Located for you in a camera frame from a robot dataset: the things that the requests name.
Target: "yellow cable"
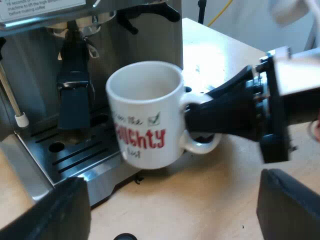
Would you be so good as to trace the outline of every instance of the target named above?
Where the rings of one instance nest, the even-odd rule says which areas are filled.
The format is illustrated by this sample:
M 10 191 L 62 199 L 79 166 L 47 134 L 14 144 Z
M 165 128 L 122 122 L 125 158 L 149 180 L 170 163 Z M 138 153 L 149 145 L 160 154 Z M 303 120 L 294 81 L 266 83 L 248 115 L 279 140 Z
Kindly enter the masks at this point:
M 210 27 L 220 16 L 225 12 L 225 10 L 229 7 L 229 5 L 232 3 L 233 0 L 229 0 L 228 3 L 224 6 L 224 8 L 221 10 L 221 12 L 218 13 L 217 16 L 215 16 L 211 22 L 209 22 L 208 27 Z

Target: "mug handle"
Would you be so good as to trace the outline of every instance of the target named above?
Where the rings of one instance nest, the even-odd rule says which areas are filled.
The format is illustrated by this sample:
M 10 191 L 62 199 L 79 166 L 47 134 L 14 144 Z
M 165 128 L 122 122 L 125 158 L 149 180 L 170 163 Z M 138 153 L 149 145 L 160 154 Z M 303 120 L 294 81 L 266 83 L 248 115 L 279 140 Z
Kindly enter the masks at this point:
M 211 100 L 213 100 L 213 98 L 207 94 L 187 92 L 187 93 L 184 93 L 182 98 L 180 99 L 179 108 L 180 108 L 180 111 L 184 112 L 186 109 L 186 106 L 189 104 L 203 104 Z M 200 143 L 193 140 L 188 130 L 185 129 L 182 133 L 182 136 L 180 137 L 179 145 L 181 148 L 184 148 L 194 154 L 207 154 L 211 152 L 218 145 L 218 143 L 220 142 L 221 136 L 222 134 L 215 133 L 214 138 L 211 142 Z

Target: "espresso machine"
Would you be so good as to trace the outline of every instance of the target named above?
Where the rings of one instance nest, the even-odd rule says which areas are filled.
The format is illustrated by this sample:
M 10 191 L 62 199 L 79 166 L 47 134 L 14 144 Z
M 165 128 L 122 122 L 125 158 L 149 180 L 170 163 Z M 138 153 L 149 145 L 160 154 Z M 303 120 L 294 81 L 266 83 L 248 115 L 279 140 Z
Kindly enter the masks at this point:
M 158 60 L 183 68 L 180 0 L 0 1 L 0 146 L 36 202 L 69 177 L 90 205 L 139 169 L 119 154 L 105 84 Z

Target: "white mug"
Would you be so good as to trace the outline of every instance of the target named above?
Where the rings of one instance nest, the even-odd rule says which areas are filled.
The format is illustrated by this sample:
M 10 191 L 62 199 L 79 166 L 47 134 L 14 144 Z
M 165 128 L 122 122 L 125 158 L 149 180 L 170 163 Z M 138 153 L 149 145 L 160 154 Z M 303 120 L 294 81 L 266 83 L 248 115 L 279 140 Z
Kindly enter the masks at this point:
M 106 82 L 117 140 L 124 160 L 139 169 L 159 169 L 184 152 L 206 154 L 219 143 L 194 141 L 186 130 L 189 104 L 212 100 L 209 95 L 185 93 L 180 68 L 162 61 L 142 61 L 122 67 Z

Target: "steam wand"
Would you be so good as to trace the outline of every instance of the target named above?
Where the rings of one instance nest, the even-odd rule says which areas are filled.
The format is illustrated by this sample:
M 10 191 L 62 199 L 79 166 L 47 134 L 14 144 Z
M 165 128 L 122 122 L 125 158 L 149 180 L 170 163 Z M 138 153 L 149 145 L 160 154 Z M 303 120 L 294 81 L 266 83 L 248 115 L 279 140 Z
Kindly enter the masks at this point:
M 8 99 L 11 103 L 11 106 L 14 110 L 14 118 L 16 120 L 16 123 L 17 125 L 20 127 L 20 128 L 25 128 L 29 125 L 29 120 L 27 118 L 27 115 L 20 111 L 20 108 L 17 104 L 17 101 L 16 101 L 16 98 L 14 96 L 14 93 L 10 87 L 10 84 L 8 82 L 8 79 L 7 79 L 7 75 L 6 75 L 6 72 L 2 66 L 2 63 L 1 63 L 1 60 L 3 59 L 2 55 L 1 55 L 1 48 L 5 45 L 6 43 L 6 40 L 4 37 L 0 37 L 0 81 L 3 85 L 3 88 L 4 88 L 4 91 L 6 93 L 6 95 L 8 96 Z

